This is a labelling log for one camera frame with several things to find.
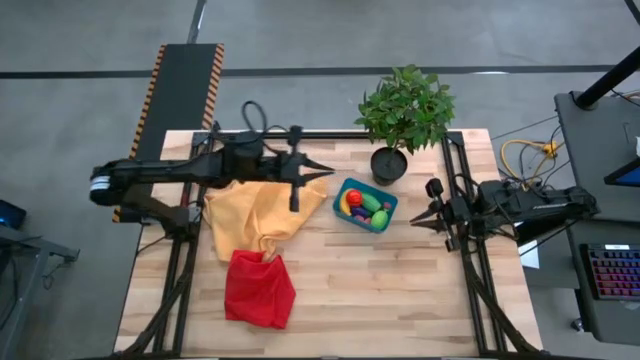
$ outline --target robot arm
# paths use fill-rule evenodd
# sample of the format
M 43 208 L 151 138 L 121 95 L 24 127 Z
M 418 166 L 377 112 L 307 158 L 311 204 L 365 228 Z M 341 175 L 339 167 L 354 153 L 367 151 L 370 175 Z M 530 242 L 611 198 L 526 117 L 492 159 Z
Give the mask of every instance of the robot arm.
M 588 219 L 598 213 L 595 198 L 580 187 L 524 191 L 501 181 L 485 181 L 477 188 L 475 198 L 458 195 L 444 202 L 440 196 L 440 180 L 430 180 L 426 189 L 434 200 L 427 211 L 411 220 L 412 225 L 447 232 L 465 225 L 468 235 L 486 239 L 504 225 L 515 228 L 517 224 L 513 235 L 519 243 L 524 243 L 560 227 L 567 220 Z M 424 221 L 432 215 L 437 215 L 437 219 Z M 457 244 L 447 246 L 449 251 L 458 249 Z
M 333 169 L 316 163 L 297 151 L 302 128 L 292 126 L 288 144 L 291 152 L 271 150 L 274 156 L 263 156 L 264 136 L 253 131 L 212 138 L 222 143 L 214 152 L 200 154 L 190 160 L 116 160 L 93 169 L 90 199 L 98 205 L 124 205 L 141 210 L 158 219 L 167 232 L 185 228 L 188 210 L 169 207 L 142 193 L 138 184 L 192 182 L 202 187 L 223 188 L 231 181 L 265 181 L 291 184 L 290 210 L 297 212 L 297 189 L 308 181 L 333 174 Z M 322 172 L 300 175 L 306 166 Z

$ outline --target yellow towel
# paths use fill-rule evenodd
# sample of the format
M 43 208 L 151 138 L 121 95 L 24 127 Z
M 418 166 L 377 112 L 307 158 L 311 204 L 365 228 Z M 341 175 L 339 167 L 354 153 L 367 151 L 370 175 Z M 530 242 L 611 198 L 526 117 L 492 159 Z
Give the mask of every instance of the yellow towel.
M 213 229 L 218 258 L 229 261 L 233 250 L 276 250 L 276 241 L 287 240 L 327 198 L 327 183 L 316 179 L 300 188 L 300 212 L 289 211 L 291 185 L 265 182 L 233 183 L 227 190 L 206 195 L 203 214 Z

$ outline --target green toy vegetable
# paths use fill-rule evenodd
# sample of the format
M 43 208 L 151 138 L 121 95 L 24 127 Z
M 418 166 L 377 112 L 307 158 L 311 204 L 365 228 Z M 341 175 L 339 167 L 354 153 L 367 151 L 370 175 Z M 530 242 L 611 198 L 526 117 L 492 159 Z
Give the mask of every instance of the green toy vegetable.
M 386 210 L 379 210 L 371 217 L 371 226 L 382 229 L 389 221 L 389 214 Z
M 367 193 L 362 193 L 362 207 L 371 211 L 371 212 L 375 212 L 380 210 L 380 207 L 382 205 L 380 204 L 380 202 L 378 200 L 376 200 L 375 197 L 373 197 L 373 195 L 367 194 Z

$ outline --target toy fruit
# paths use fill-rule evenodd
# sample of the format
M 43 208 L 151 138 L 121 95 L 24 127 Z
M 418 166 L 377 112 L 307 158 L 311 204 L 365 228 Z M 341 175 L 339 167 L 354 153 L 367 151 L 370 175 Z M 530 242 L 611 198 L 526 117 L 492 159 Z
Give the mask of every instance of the toy fruit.
M 351 208 L 351 214 L 354 216 L 360 215 L 363 218 L 368 218 L 369 216 L 371 216 L 371 212 L 369 210 L 361 207 Z
M 350 206 L 360 206 L 362 204 L 362 194 L 358 190 L 349 190 L 347 193 L 347 203 Z
M 371 211 L 371 212 L 375 212 L 380 210 L 380 202 L 378 200 L 376 200 L 375 197 L 373 197 L 372 195 L 369 195 L 367 193 L 362 193 L 362 207 Z
M 389 220 L 389 214 L 385 210 L 376 211 L 371 217 L 371 226 L 382 229 Z
M 342 195 L 340 196 L 340 211 L 347 214 L 348 216 L 351 216 L 351 207 L 349 207 L 349 204 L 347 203 L 347 193 L 349 193 L 349 191 L 351 190 L 353 189 L 347 189 L 343 191 Z

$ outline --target potted plant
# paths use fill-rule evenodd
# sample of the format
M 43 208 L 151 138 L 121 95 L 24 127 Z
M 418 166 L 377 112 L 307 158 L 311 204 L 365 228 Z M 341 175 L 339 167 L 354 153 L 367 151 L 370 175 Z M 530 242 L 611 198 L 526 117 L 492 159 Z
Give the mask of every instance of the potted plant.
M 413 155 L 422 146 L 435 145 L 447 132 L 453 119 L 453 99 L 449 85 L 440 84 L 438 75 L 423 76 L 408 65 L 393 68 L 393 76 L 382 78 L 376 91 L 358 105 L 362 114 L 355 124 L 364 125 L 371 143 L 385 140 L 386 147 L 371 156 L 376 183 L 390 185 L 407 170 L 407 158 L 399 149 Z

